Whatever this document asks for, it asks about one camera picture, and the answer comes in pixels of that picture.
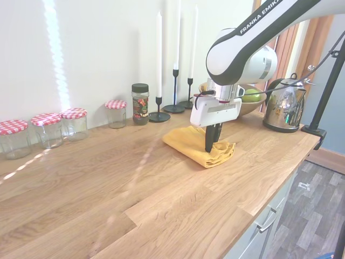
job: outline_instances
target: black jar lid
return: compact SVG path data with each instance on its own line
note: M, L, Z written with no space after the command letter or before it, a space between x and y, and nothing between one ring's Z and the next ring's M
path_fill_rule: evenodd
M134 93L147 93L149 91L149 85L147 84L134 84L132 85L132 92Z

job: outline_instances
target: stainless steel kettle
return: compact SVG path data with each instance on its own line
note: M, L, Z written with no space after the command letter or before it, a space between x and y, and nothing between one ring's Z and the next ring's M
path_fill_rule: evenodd
M281 88L293 84L297 80L297 74L291 75L288 79L277 79L273 81L268 90ZM266 113L264 125L274 131L292 133L300 127L306 90L302 82L296 83L285 89L268 93L266 99Z

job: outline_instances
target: yellow cloth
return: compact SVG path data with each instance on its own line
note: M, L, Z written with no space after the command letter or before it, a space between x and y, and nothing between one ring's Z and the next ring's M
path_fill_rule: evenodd
M176 128L163 137L163 141L205 168L224 163L233 155L235 143L219 141L211 153L205 151L205 131L202 128Z

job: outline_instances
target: cabinet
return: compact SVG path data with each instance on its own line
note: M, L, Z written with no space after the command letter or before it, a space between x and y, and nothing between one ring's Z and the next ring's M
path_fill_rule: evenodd
M265 259L296 173L284 184L224 259Z

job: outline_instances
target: glass jar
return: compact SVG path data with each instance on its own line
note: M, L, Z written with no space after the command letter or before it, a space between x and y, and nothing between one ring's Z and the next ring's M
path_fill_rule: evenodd
M58 113L44 113L31 119L35 126L38 142L42 148L55 148L63 143L61 116Z
M121 100L110 100L105 103L110 128L123 128L126 125L127 103Z
M7 159L23 158L31 153L31 141L24 120L0 122L0 146Z
M87 111L82 108L71 108L60 112L69 141L79 141L88 137Z
M149 86L147 84L132 85L133 121L137 125L146 125L149 121L149 95Z

